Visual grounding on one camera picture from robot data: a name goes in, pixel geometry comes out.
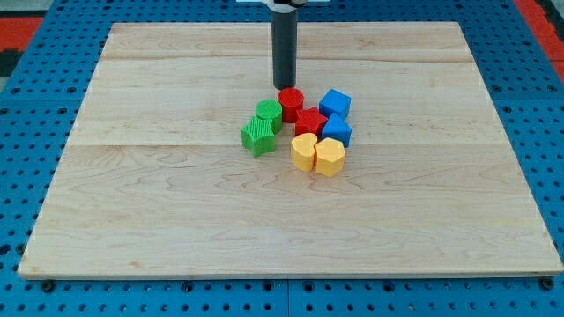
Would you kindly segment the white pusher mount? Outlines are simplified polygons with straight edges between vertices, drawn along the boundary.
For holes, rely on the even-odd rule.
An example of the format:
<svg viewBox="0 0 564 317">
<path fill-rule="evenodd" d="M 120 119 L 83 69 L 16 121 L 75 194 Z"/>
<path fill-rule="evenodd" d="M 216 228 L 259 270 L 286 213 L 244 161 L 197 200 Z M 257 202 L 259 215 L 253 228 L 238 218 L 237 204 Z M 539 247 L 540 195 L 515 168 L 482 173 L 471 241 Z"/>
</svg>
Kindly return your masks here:
<svg viewBox="0 0 564 317">
<path fill-rule="evenodd" d="M 236 0 L 238 4 L 264 4 L 268 9 L 275 12 L 292 12 L 303 6 L 328 5 L 330 0 Z"/>
</svg>

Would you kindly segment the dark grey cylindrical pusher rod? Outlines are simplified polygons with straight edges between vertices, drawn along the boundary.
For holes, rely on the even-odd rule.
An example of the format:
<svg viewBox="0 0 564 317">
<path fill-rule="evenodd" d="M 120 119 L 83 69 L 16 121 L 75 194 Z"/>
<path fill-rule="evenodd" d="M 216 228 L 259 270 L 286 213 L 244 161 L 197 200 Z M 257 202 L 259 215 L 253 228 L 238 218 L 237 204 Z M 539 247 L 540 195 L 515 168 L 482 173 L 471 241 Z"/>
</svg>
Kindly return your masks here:
<svg viewBox="0 0 564 317">
<path fill-rule="evenodd" d="M 295 86 L 297 25 L 297 11 L 271 13 L 272 75 L 278 90 Z"/>
</svg>

